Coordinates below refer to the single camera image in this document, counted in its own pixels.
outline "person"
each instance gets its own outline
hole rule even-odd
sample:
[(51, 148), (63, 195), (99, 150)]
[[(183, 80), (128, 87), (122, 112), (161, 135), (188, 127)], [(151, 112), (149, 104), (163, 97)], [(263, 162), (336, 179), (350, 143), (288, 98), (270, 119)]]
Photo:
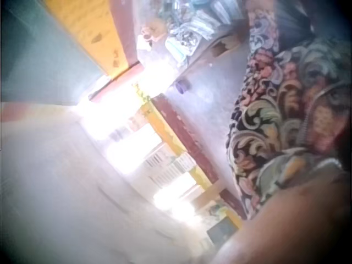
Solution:
[(316, 36), (292, 1), (246, 8), (250, 54), (226, 147), (248, 221), (212, 263), (319, 263), (350, 237), (350, 43)]

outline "yellow wall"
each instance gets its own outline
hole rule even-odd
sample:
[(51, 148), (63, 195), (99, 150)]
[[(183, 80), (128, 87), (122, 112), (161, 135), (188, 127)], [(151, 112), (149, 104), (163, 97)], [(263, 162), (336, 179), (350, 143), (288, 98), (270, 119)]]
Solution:
[(112, 79), (128, 69), (109, 0), (45, 0), (45, 3)]

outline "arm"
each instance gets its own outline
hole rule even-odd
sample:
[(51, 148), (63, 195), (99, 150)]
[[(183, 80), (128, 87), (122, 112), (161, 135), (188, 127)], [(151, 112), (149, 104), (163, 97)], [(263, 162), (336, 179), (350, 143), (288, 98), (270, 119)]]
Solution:
[(331, 178), (280, 191), (212, 264), (316, 263), (348, 222), (350, 199), (350, 185)]

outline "stacked items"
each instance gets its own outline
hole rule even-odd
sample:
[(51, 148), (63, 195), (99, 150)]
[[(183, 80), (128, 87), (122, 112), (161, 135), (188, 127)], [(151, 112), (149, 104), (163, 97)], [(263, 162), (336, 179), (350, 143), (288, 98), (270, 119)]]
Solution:
[(237, 0), (159, 0), (153, 4), (158, 18), (142, 28), (139, 38), (150, 51), (153, 41), (168, 34), (165, 46), (178, 65), (194, 54), (203, 38), (210, 41), (222, 25), (243, 18)]

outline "floral dress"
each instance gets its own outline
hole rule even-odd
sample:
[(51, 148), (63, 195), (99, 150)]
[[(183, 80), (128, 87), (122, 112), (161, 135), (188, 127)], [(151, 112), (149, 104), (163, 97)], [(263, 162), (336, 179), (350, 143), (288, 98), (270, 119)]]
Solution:
[(274, 12), (249, 12), (250, 54), (226, 143), (245, 212), (337, 156), (350, 124), (350, 46), (315, 38), (279, 53)]

